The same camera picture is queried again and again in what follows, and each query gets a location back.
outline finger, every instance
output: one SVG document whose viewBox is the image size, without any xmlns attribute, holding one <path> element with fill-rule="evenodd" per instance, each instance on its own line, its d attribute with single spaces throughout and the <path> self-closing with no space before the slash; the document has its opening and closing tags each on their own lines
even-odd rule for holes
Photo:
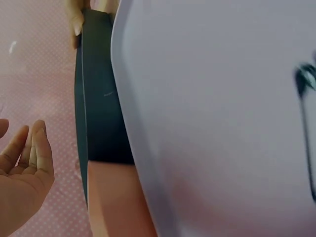
<svg viewBox="0 0 316 237">
<path fill-rule="evenodd" d="M 4 172 L 9 172 L 16 164 L 19 159 L 26 139 L 28 137 L 29 127 L 23 126 L 11 139 L 9 144 L 0 154 L 0 169 Z"/>
<path fill-rule="evenodd" d="M 55 176 L 51 147 L 43 129 L 35 135 L 35 146 L 38 155 L 38 170 L 35 175 L 48 192 L 54 183 Z"/>
<path fill-rule="evenodd" d="M 9 128 L 9 120 L 0 118 L 0 138 L 5 135 Z"/>
<path fill-rule="evenodd" d="M 31 149 L 30 149 L 30 156 L 29 156 L 29 165 L 28 167 L 22 172 L 22 174 L 35 174 L 37 171 L 37 154 L 35 148 L 35 134 L 39 130 L 43 129 L 46 132 L 46 125 L 43 120 L 37 120 L 32 127 L 32 138 L 31 138 Z"/>
<path fill-rule="evenodd" d="M 28 137 L 26 139 L 25 146 L 20 156 L 18 165 L 11 169 L 9 175 L 21 174 L 29 166 L 29 159 L 32 147 L 32 134 L 32 129 L 29 129 Z"/>
<path fill-rule="evenodd" d="M 68 21 L 75 36 L 78 36 L 81 33 L 82 25 L 84 22 L 83 14 L 81 12 L 84 6 L 82 2 L 78 0 L 66 0 L 65 3 Z"/>
</svg>

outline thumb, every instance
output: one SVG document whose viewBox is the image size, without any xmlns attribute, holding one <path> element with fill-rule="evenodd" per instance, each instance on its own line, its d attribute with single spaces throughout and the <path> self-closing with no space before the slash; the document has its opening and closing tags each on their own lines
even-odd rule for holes
<svg viewBox="0 0 316 237">
<path fill-rule="evenodd" d="M 66 14 L 73 36 L 80 35 L 82 30 L 84 22 L 83 14 L 81 12 L 82 7 L 82 4 L 80 4 L 78 0 L 65 1 Z"/>
</svg>

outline palm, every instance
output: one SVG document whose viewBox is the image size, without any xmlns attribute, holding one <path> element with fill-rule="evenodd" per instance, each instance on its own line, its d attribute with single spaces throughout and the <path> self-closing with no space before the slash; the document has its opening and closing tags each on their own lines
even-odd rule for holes
<svg viewBox="0 0 316 237">
<path fill-rule="evenodd" d="M 39 210 L 54 182 L 51 148 L 44 130 L 45 123 L 40 120 L 32 130 L 22 127 L 0 154 L 0 205 L 5 214 L 0 229 L 7 229 L 6 234 Z M 0 119 L 0 137 L 5 132 Z"/>
</svg>

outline pink background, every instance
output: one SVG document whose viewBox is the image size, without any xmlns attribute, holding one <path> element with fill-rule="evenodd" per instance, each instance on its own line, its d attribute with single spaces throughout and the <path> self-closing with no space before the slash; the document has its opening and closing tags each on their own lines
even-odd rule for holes
<svg viewBox="0 0 316 237">
<path fill-rule="evenodd" d="M 75 109 L 75 51 L 62 1 L 0 1 L 0 117 L 10 128 L 44 119 L 53 149 L 55 184 L 41 210 L 13 237 L 89 237 L 79 175 Z"/>
</svg>

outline fingertip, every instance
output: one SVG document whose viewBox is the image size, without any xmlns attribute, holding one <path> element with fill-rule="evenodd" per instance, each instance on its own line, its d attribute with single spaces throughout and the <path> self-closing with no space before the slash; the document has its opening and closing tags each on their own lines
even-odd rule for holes
<svg viewBox="0 0 316 237">
<path fill-rule="evenodd" d="M 3 137 L 9 129 L 9 120 L 0 118 L 0 138 Z"/>
<path fill-rule="evenodd" d="M 38 132 L 41 128 L 42 128 L 42 129 L 44 130 L 44 132 L 46 133 L 46 124 L 45 124 L 45 121 L 39 119 L 39 120 L 35 121 L 35 123 L 33 124 L 33 129 L 32 129 L 32 131 L 33 131 L 34 134 L 37 134 L 37 132 Z"/>
</svg>

